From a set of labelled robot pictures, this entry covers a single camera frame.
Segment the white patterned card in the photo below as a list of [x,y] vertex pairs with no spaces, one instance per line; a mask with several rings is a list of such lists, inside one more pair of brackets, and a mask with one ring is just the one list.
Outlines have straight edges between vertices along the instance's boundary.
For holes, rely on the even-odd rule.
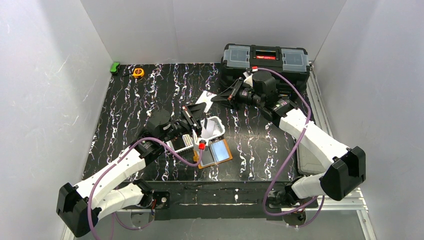
[[212,98],[215,96],[216,94],[204,90],[195,103],[196,104],[206,103],[206,107],[203,112],[207,113],[213,105]]

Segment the white plastic basket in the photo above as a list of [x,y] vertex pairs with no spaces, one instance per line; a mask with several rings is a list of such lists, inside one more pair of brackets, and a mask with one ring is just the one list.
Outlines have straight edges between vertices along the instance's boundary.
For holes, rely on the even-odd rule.
[[193,133],[183,134],[173,139],[167,140],[165,143],[176,153],[183,153],[190,149],[198,151],[201,144],[204,144],[204,151],[208,151],[212,143],[222,137],[225,128],[222,121],[217,116],[211,116],[203,119],[201,122],[201,133],[193,137]]

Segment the orange leather card holder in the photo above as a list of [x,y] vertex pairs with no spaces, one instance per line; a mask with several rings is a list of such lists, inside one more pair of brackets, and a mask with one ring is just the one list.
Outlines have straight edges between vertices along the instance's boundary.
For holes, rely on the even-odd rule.
[[233,159],[233,156],[231,154],[229,145],[227,143],[227,141],[225,139],[221,139],[221,140],[216,140],[210,143],[209,145],[209,150],[214,158],[215,163],[211,164],[209,166],[206,167],[201,167],[200,163],[201,161],[199,161],[200,159],[200,152],[199,151],[195,151],[193,150],[194,156],[193,156],[193,160],[197,163],[199,162],[199,164],[197,165],[197,167],[199,169],[204,169],[213,165],[218,165],[221,164],[223,162],[227,162]]

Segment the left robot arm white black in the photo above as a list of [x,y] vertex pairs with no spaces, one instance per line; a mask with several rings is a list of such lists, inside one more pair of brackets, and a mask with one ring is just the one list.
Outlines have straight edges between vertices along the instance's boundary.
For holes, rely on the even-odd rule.
[[77,238],[92,233],[98,221],[126,206],[142,205],[151,191],[139,184],[116,187],[132,174],[143,170],[165,151],[169,151],[188,166],[194,166],[176,153],[166,142],[183,135],[197,136],[202,132],[201,120],[207,107],[205,102],[184,105],[181,118],[171,120],[165,109],[151,112],[136,141],[122,154],[91,177],[75,185],[64,184],[58,192],[56,213]]

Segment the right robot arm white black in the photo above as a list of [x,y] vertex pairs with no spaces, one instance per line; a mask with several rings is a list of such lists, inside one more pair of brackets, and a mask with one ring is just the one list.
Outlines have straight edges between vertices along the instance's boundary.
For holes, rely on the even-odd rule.
[[287,204],[326,195],[341,201],[366,180],[366,154],[358,146],[350,148],[324,132],[289,99],[280,96],[279,80],[269,70],[260,68],[245,79],[214,96],[211,101],[237,110],[241,105],[258,108],[266,120],[297,138],[324,167],[324,172],[299,177],[276,193],[275,200]]

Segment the white striped card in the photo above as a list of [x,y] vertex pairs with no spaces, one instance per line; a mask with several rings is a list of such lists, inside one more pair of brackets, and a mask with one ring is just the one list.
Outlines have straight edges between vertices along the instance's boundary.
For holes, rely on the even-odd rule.
[[202,132],[201,137],[204,139],[209,139],[214,136],[214,131],[216,128],[216,122],[212,119],[205,118],[202,122]]

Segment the black VIP card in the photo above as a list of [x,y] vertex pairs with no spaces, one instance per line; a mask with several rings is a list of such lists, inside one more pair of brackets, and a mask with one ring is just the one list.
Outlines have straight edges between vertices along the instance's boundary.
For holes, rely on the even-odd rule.
[[186,147],[184,138],[182,136],[172,139],[171,143],[172,143],[174,151],[176,152]]

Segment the black red toolbox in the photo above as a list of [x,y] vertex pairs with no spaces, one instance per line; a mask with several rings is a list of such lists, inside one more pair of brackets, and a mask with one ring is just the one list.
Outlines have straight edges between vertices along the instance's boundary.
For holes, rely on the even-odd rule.
[[290,81],[299,93],[306,90],[311,71],[309,56],[304,48],[228,43],[220,61],[220,89],[230,87],[251,67],[266,68],[279,73]]

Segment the yellow tape measure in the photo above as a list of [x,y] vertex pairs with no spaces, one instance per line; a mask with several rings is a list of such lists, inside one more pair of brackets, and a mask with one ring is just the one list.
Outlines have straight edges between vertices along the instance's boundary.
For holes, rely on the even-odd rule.
[[132,76],[136,79],[138,78],[142,78],[145,75],[145,71],[143,68],[139,67],[139,68],[135,68],[133,70]]

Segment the green small object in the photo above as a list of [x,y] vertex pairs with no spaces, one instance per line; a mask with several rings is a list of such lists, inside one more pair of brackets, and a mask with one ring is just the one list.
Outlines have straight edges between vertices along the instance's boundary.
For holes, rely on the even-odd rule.
[[110,69],[109,69],[109,72],[112,75],[118,74],[119,69],[120,69],[120,65],[121,65],[120,62],[113,62],[112,65],[111,65],[111,67],[110,67]]

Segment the grey plastic case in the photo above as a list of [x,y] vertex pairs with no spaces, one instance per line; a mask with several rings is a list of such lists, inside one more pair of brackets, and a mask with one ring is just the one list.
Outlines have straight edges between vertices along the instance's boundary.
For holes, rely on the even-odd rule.
[[303,144],[300,144],[296,150],[297,169],[301,175],[317,175],[324,173],[326,170],[318,160]]

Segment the aluminium right rail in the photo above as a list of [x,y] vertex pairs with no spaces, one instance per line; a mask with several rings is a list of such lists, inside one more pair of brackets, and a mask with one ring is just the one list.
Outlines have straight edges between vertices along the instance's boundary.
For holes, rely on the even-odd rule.
[[309,103],[312,109],[315,124],[326,132],[329,136],[333,137],[333,133],[329,124],[329,119],[325,110],[325,106],[321,97],[317,76],[314,71],[314,63],[309,62],[310,71],[309,79],[306,83],[306,91]]

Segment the aluminium rail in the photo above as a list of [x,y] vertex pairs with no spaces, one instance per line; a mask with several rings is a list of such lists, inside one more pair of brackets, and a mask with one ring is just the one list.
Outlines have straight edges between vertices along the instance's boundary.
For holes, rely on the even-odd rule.
[[171,219],[253,219],[267,218],[259,188],[183,186],[181,189],[147,189],[129,184],[105,196],[83,197],[76,190],[62,190],[57,213],[75,237],[85,236],[100,219],[123,210],[152,210],[157,221]]
[[312,109],[315,124],[326,132],[329,136],[333,137],[333,133],[329,124],[329,119],[325,110],[325,106],[321,97],[317,76],[314,71],[314,63],[309,62],[310,71],[309,79],[306,83],[306,91],[309,103]]

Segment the aluminium front rail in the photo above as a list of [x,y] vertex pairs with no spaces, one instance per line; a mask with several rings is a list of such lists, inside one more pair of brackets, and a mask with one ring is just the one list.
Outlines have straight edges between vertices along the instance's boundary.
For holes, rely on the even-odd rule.
[[62,190],[57,213],[75,237],[85,236],[100,219],[123,210],[152,210],[157,221],[171,219],[253,219],[267,218],[259,188],[183,186],[181,189],[147,189],[129,184],[105,196],[83,197],[76,190]]

